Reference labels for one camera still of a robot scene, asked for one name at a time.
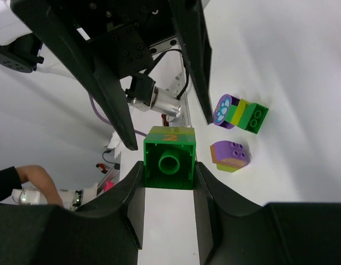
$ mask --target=black sleeve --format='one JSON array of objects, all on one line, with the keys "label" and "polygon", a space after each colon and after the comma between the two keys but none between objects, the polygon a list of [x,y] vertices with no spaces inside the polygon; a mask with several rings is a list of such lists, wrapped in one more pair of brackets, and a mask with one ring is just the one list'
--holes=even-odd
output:
[{"label": "black sleeve", "polygon": [[20,178],[15,167],[0,171],[0,201],[8,198],[13,189],[21,189]]}]

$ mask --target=cylindrical motor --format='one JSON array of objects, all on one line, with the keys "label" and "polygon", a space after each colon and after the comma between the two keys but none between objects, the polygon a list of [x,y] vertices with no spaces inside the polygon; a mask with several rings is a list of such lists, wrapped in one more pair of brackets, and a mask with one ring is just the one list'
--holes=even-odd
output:
[{"label": "cylindrical motor", "polygon": [[154,88],[151,109],[173,118],[179,117],[182,111],[181,102],[176,99],[176,95],[158,87]]}]

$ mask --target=purple duplo block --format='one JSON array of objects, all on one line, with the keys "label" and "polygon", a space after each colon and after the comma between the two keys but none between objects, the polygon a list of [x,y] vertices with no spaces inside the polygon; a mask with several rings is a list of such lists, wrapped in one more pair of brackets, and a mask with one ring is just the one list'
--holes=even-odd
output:
[{"label": "purple duplo block", "polygon": [[228,114],[229,106],[230,105],[235,105],[237,106],[239,104],[239,99],[231,96],[229,94],[223,95],[220,99],[219,102],[216,106],[216,109],[214,110],[213,113],[213,124],[226,128],[226,129],[231,129],[234,127],[233,124],[227,122],[225,120],[225,116]]},{"label": "purple duplo block", "polygon": [[236,142],[220,141],[211,145],[212,162],[218,165],[243,168],[249,164],[248,152]]}]

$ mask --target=green lego brick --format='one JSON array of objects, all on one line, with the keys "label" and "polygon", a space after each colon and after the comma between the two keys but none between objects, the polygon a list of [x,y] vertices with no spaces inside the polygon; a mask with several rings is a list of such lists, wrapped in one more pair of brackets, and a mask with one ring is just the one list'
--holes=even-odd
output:
[{"label": "green lego brick", "polygon": [[268,108],[261,106],[258,103],[250,104],[246,107],[238,127],[257,134],[268,111]]},{"label": "green lego brick", "polygon": [[221,170],[221,171],[227,171],[227,172],[233,173],[233,172],[239,170],[240,168],[228,167],[228,166],[217,164],[217,169]]},{"label": "green lego brick", "polygon": [[155,133],[155,134],[191,134],[191,135],[195,135],[194,128],[187,128],[187,127],[153,126],[149,132]]},{"label": "green lego brick", "polygon": [[146,187],[193,189],[194,135],[151,132],[143,145]]},{"label": "green lego brick", "polygon": [[232,118],[234,116],[235,111],[237,110],[237,106],[230,105],[227,111],[227,115],[225,116],[224,120],[228,123],[231,123]]}]

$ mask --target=stacked lego bricks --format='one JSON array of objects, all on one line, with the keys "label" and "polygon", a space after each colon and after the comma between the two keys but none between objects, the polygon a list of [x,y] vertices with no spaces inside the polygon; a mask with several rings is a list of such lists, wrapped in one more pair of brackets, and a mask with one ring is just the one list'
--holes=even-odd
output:
[{"label": "stacked lego bricks", "polygon": [[146,187],[193,189],[194,128],[153,126],[143,145]]},{"label": "stacked lego bricks", "polygon": [[258,103],[225,94],[220,98],[213,113],[213,123],[226,129],[237,126],[257,134],[268,111],[268,108]]},{"label": "stacked lego bricks", "polygon": [[250,162],[248,152],[243,145],[236,142],[220,141],[211,145],[212,162],[217,165],[218,170],[235,172]]}]

